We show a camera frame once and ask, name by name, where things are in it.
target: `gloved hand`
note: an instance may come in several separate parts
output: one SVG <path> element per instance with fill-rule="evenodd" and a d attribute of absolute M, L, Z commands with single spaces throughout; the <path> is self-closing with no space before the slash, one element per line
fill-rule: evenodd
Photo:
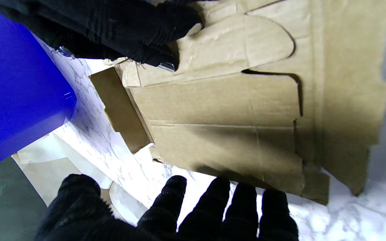
<path fill-rule="evenodd" d="M 154 204 L 138 221 L 137 228 L 153 234 L 160 240 L 298 240 L 297 225 L 290 217 L 286 195 L 280 191 L 266 190 L 263 194 L 263 216 L 258 238 L 256 189 L 251 185 L 238 184 L 226 218 L 222 221 L 230 190 L 230 182 L 222 177 L 211 182 L 177 232 L 177 220 L 186 185 L 184 177 L 171 177 Z"/>
<path fill-rule="evenodd" d="M 112 216 L 101 200 L 99 185 L 86 175 L 63 180 L 49 206 L 35 241 L 297 241 L 298 230 L 290 217 L 283 192 L 263 194 L 259 237 L 256 190 L 238 184 L 222 221 L 230 183 L 218 177 L 209 185 L 177 232 L 177 220 L 186 191 L 186 179 L 171 177 L 151 208 L 134 227 Z"/>

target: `brown cardboard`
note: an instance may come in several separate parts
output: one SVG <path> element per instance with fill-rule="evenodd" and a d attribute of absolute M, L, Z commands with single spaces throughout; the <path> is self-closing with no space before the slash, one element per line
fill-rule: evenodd
<path fill-rule="evenodd" d="M 358 195 L 386 109 L 386 1 L 323 3 L 323 166 Z"/>
<path fill-rule="evenodd" d="M 181 168 L 326 204 L 324 167 L 360 193 L 386 106 L 386 1 L 200 6 L 206 27 L 177 41 L 178 71 L 124 62 L 115 69 L 127 91 L 97 88 L 115 129 L 136 126 L 154 158 Z M 118 124 L 118 91 L 131 94 L 136 123 Z"/>
<path fill-rule="evenodd" d="M 140 118 L 130 101 L 128 90 L 121 84 L 115 68 L 103 70 L 90 76 L 100 94 L 105 112 L 115 131 L 120 132 L 127 147 L 133 153 L 150 143 Z"/>

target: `grey floor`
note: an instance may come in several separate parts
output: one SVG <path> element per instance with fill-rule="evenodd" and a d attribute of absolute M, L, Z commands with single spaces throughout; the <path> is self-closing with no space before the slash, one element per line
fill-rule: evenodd
<path fill-rule="evenodd" d="M 47 207 L 16 162 L 0 162 L 0 241 L 33 240 Z"/>

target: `white marble countertop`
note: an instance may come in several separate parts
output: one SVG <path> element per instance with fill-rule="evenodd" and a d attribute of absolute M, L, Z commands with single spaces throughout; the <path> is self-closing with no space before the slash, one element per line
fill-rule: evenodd
<path fill-rule="evenodd" d="M 88 77 L 104 69 L 100 61 L 70 59 L 51 50 L 49 54 L 78 99 L 74 120 L 54 133 L 147 208 L 169 177 L 175 174 L 186 177 L 181 221 L 213 177 L 152 162 L 147 149 L 132 155 L 121 135 L 110 125 L 104 105 Z M 352 197 L 348 188 L 333 177 L 328 206 L 288 195 L 300 240 L 386 240 L 386 123 L 380 143 L 371 150 L 369 180 L 359 197 Z"/>

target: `blue recycling bin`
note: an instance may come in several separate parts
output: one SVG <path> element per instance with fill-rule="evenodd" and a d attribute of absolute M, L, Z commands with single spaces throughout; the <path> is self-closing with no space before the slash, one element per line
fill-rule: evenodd
<path fill-rule="evenodd" d="M 32 34 L 0 15 L 0 161 L 69 121 L 75 102 Z"/>

